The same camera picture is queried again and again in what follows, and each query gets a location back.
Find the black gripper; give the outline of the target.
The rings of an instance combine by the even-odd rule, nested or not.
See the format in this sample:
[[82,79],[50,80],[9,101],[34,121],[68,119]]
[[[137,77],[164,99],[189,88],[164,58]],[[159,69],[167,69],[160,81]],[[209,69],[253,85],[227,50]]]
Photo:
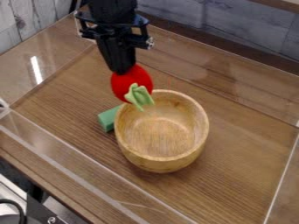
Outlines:
[[136,63],[135,48],[149,50],[155,46],[153,38],[147,31],[149,20],[135,14],[124,23],[105,24],[97,22],[88,11],[80,11],[74,17],[80,23],[81,37],[100,37],[96,39],[97,49],[109,70],[124,74]]

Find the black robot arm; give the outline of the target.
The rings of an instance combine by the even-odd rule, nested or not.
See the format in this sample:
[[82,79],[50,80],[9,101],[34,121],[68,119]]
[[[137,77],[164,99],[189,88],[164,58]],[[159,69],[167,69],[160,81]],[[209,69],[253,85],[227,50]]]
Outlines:
[[88,0],[88,10],[77,10],[78,33],[96,41],[112,72],[122,75],[136,64],[136,48],[151,49],[149,21],[136,13],[136,0]]

